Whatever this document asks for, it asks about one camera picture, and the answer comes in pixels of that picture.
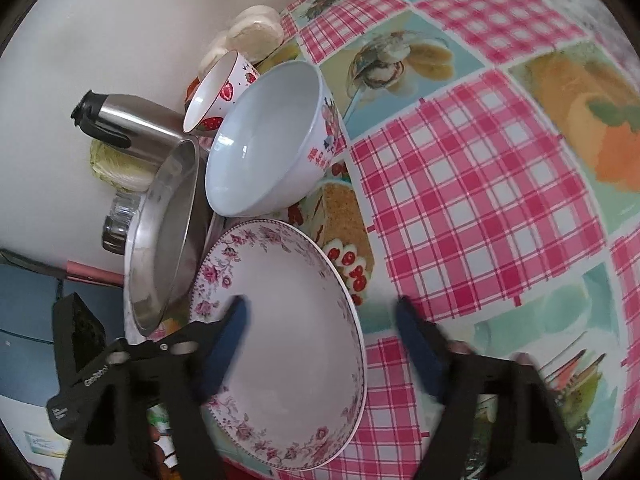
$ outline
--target stainless steel kettle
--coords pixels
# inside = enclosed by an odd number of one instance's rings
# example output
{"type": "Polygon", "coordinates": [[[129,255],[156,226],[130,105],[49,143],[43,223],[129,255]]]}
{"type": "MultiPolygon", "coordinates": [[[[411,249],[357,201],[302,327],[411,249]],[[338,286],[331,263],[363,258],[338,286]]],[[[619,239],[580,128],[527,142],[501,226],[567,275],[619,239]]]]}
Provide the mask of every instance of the stainless steel kettle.
{"type": "Polygon", "coordinates": [[[71,118],[87,135],[156,166],[184,139],[179,113],[135,95],[89,90],[71,118]]]}

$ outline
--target white wall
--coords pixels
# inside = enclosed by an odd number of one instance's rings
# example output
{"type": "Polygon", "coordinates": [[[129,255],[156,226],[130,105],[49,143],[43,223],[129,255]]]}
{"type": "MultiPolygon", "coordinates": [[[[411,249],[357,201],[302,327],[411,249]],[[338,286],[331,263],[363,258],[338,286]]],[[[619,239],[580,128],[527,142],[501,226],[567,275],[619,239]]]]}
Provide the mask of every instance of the white wall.
{"type": "Polygon", "coordinates": [[[113,189],[69,115],[91,88],[183,110],[204,49],[244,8],[293,0],[39,0],[0,58],[0,246],[122,272],[100,233],[113,189]]]}

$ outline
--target metal bolt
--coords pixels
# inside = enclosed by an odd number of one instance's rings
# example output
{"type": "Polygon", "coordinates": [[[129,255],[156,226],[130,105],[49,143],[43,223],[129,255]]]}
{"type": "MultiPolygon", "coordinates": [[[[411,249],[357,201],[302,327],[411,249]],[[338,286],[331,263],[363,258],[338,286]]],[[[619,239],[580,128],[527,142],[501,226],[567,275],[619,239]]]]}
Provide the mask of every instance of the metal bolt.
{"type": "Polygon", "coordinates": [[[182,343],[176,343],[171,347],[171,353],[173,355],[185,355],[193,354],[198,349],[198,343],[195,341],[183,341],[182,343]]]}
{"type": "Polygon", "coordinates": [[[110,365],[121,365],[129,360],[128,352],[114,352],[107,356],[107,363],[110,365]]]}

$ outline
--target black kettle lid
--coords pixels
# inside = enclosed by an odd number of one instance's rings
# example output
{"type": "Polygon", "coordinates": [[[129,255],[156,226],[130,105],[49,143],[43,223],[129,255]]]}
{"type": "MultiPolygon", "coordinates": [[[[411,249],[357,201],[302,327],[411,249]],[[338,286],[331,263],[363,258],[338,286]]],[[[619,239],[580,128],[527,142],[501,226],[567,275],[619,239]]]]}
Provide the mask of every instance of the black kettle lid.
{"type": "Polygon", "coordinates": [[[94,94],[89,90],[71,112],[75,126],[94,139],[110,144],[114,148],[126,150],[131,146],[131,140],[125,132],[117,126],[97,124],[100,110],[107,100],[108,94],[94,94]]]}
{"type": "Polygon", "coordinates": [[[75,126],[80,126],[83,118],[95,121],[107,97],[107,94],[95,94],[91,90],[84,94],[74,111],[71,112],[71,118],[74,120],[75,126]]]}

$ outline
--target blue cabinet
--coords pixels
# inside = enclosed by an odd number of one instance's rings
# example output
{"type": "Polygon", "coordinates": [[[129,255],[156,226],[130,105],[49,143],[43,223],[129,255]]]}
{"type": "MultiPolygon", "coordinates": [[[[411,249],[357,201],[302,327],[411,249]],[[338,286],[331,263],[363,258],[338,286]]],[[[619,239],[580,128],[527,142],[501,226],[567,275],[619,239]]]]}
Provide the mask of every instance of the blue cabinet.
{"type": "Polygon", "coordinates": [[[51,307],[73,292],[100,320],[107,343],[124,337],[121,288],[0,265],[0,395],[44,406],[57,394],[51,307]]]}

